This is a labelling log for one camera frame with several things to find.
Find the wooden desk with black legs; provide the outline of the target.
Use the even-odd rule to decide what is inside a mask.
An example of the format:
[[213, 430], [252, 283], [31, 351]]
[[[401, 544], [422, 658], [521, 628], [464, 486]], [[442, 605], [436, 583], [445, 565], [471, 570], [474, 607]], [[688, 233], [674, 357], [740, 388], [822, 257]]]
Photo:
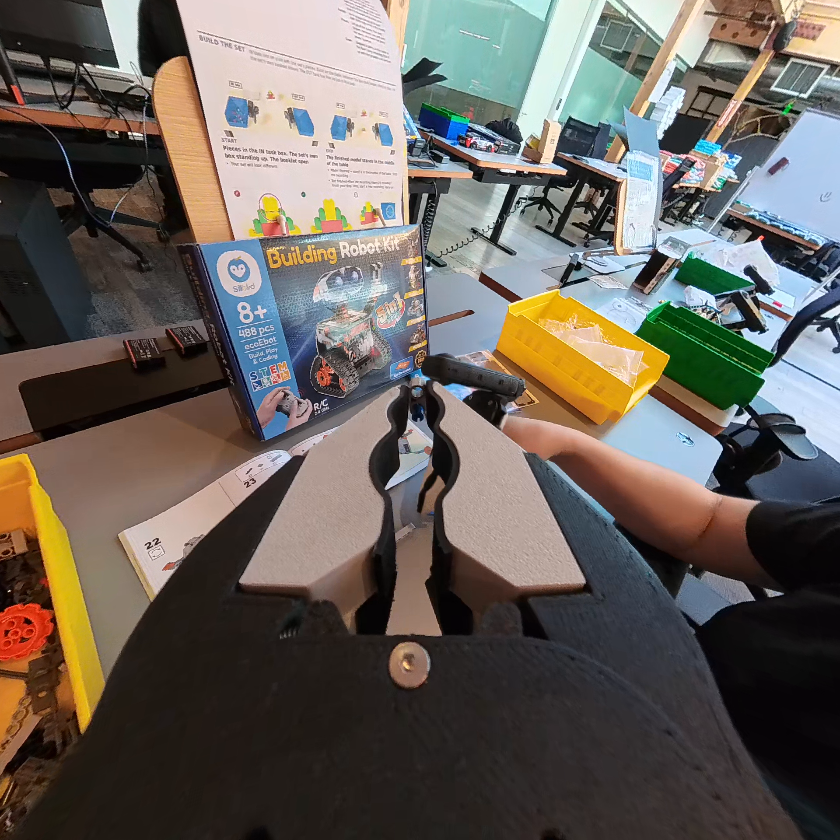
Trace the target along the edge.
[[418, 224], [430, 207], [430, 218], [434, 220], [441, 197], [448, 194], [452, 182], [469, 181], [472, 171], [457, 163], [446, 162], [434, 169], [417, 166], [419, 159], [410, 158], [407, 187], [407, 224]]
[[493, 224], [484, 228], [473, 225], [469, 228], [469, 234], [472, 237], [470, 241], [480, 238], [506, 255], [515, 257], [517, 251], [502, 243], [501, 235], [508, 217], [518, 206], [520, 188], [524, 186], [546, 186], [552, 179], [566, 176], [566, 169], [554, 163], [535, 163], [521, 154], [511, 155], [469, 149], [426, 129], [420, 129], [419, 132], [426, 140], [430, 140], [437, 149], [456, 158], [457, 161], [467, 164], [474, 181], [494, 186], [502, 185], [507, 188]]

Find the open instruction booklet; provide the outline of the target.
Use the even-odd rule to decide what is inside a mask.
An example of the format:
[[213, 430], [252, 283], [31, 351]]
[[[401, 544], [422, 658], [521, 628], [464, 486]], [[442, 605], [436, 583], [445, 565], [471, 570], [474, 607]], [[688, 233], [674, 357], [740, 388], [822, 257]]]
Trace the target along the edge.
[[155, 598], [189, 552], [292, 457], [305, 456], [334, 431], [305, 438], [289, 451], [257, 455], [169, 510], [122, 531], [119, 540], [147, 596]]

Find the blue robot kit box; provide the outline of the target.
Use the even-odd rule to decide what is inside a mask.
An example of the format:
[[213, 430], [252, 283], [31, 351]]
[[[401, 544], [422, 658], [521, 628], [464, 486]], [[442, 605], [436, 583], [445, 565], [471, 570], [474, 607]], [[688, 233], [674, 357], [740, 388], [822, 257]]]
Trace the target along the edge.
[[429, 355], [418, 225], [178, 245], [240, 423], [278, 438]]

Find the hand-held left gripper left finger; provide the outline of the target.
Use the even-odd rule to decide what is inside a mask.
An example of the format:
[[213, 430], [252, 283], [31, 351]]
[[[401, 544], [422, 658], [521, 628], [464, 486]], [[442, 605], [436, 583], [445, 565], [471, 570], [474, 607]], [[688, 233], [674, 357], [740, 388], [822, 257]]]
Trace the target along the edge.
[[384, 634], [396, 588], [386, 485], [400, 467], [410, 391], [391, 388], [309, 450], [239, 586], [334, 604], [359, 634]]

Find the wooden board with paper sheet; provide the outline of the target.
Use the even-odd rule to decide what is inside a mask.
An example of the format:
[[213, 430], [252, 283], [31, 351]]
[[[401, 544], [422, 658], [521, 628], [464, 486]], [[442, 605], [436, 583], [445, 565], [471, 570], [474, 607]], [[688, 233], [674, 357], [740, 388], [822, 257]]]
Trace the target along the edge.
[[619, 187], [613, 246], [617, 256], [650, 253], [658, 242], [663, 173], [657, 125], [624, 109], [626, 177]]

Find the cardboard box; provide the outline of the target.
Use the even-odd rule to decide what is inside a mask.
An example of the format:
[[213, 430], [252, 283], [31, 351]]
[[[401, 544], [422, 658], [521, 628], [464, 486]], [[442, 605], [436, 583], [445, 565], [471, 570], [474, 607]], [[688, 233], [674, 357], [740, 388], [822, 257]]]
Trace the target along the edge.
[[531, 134], [523, 143], [521, 156], [535, 164], [546, 165], [553, 162], [561, 134], [561, 124], [544, 120], [540, 136]]

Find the black office chair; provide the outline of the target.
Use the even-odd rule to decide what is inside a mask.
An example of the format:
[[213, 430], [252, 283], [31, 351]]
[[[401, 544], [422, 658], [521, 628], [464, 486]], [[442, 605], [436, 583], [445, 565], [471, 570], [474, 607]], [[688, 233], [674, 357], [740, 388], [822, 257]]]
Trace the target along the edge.
[[716, 435], [721, 455], [712, 475], [720, 493], [746, 497], [748, 482], [778, 468], [784, 458], [799, 462], [817, 458], [817, 447], [793, 416], [759, 397], [741, 406], [737, 415], [742, 413], [748, 417], [745, 423], [732, 423]]

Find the blue bin with green lid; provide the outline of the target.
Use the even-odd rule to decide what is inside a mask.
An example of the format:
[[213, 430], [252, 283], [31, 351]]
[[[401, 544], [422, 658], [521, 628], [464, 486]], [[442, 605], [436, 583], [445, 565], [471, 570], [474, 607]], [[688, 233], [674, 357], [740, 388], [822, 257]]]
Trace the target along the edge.
[[417, 120], [422, 129], [451, 143], [456, 143], [469, 130], [467, 117], [426, 102], [421, 105]]

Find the black battery pack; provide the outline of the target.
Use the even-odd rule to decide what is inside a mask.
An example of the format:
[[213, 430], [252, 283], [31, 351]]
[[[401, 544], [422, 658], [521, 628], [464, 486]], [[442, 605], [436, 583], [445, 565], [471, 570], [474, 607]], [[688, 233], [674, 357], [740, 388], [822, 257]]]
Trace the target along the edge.
[[137, 372], [154, 371], [166, 365], [165, 352], [155, 338], [125, 339], [122, 346]]
[[196, 357], [208, 350], [207, 340], [192, 325], [166, 328], [164, 333], [183, 359]]

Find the whiteboard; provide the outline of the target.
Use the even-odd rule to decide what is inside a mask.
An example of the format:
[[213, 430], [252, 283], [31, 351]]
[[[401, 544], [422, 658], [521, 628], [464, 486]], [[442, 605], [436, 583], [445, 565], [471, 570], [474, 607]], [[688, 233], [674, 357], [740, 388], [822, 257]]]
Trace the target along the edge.
[[838, 241], [838, 116], [806, 110], [749, 180], [740, 199]]

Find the orange gear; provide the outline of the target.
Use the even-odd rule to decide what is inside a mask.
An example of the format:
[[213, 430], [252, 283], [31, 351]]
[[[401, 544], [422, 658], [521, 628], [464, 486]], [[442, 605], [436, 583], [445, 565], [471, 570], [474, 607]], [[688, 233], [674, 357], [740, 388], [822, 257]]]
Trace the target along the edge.
[[1, 611], [1, 661], [24, 659], [40, 651], [55, 630], [54, 613], [36, 603]]

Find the sticker sheet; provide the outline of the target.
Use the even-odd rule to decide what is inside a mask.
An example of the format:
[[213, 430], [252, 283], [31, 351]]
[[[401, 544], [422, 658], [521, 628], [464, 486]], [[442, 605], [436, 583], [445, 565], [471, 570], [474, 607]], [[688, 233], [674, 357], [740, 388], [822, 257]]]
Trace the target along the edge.
[[[494, 371], [496, 373], [513, 375], [509, 369], [488, 350], [480, 350], [473, 353], [465, 353], [457, 357], [459, 361], [467, 362], [477, 365], [485, 370]], [[449, 385], [447, 387], [462, 402], [475, 390], [464, 385]], [[539, 404], [539, 399], [526, 388], [516, 400], [508, 402], [505, 405], [505, 412], [508, 414], [518, 414], [524, 409], [536, 406]]]

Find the clear plastic bags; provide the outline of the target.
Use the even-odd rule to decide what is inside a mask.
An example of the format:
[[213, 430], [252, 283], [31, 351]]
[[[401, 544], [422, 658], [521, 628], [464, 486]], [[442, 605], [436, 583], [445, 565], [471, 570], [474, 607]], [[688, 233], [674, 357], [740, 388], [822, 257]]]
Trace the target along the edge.
[[615, 344], [600, 325], [576, 314], [566, 319], [541, 318], [538, 324], [627, 385], [635, 385], [639, 375], [648, 368], [643, 351]]

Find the red toy car box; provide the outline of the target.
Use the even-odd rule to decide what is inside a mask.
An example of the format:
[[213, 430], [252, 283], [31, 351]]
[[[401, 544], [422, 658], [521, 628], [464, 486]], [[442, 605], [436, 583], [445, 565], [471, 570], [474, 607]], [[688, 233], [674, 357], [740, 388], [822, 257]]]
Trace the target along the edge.
[[492, 131], [479, 131], [475, 128], [470, 128], [465, 133], [460, 134], [457, 142], [460, 146], [469, 150], [507, 156], [519, 155], [521, 148], [520, 143], [515, 143], [509, 138]]

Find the white printed instruction sheet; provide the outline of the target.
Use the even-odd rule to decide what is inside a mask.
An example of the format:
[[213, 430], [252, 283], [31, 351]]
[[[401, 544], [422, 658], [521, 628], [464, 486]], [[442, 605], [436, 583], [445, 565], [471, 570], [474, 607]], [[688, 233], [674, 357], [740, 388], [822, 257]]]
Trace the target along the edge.
[[234, 239], [405, 223], [400, 56], [381, 2], [176, 5]]

